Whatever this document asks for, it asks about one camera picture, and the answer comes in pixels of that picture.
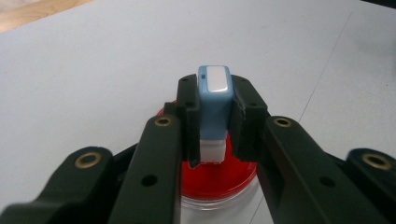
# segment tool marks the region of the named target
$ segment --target blue eraser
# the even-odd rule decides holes
[[[233,104],[233,81],[227,66],[198,70],[201,103],[201,140],[224,140]]]

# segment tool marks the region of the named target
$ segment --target white table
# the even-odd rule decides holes
[[[0,211],[71,152],[118,153],[203,64],[248,78],[327,152],[396,157],[396,10],[356,0],[95,0],[0,34]],[[262,193],[182,223],[271,223]]]

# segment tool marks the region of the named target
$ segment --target red lid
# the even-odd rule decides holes
[[[181,193],[195,200],[218,200],[235,195],[256,176],[255,162],[241,162],[232,156],[230,136],[226,139],[224,161],[220,164],[202,163],[191,169],[182,164]]]

